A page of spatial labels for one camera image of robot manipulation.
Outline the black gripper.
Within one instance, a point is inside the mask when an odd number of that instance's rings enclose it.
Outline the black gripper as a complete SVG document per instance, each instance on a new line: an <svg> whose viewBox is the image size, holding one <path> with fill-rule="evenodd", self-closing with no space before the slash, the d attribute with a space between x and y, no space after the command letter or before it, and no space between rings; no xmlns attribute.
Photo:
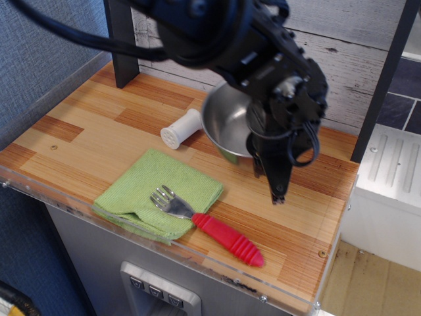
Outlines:
<svg viewBox="0 0 421 316"><path fill-rule="evenodd" d="M251 131L246 148L253 158L254 175L266 176L272 203L283 204L293 168L309 166L320 153L320 123L305 120L298 126L284 128L257 101L250 103L246 121Z"/></svg>

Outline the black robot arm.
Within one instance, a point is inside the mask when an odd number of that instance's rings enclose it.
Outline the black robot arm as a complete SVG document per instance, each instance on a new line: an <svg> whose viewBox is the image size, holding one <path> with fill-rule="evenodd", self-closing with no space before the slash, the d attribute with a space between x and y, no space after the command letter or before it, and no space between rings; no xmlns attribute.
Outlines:
<svg viewBox="0 0 421 316"><path fill-rule="evenodd" d="M320 151L328 84L284 28L285 1L131 1L157 23L166 57L209 69L223 83L201 115L207 136L227 160L250 158L273 203L283 203L302 154Z"/></svg>

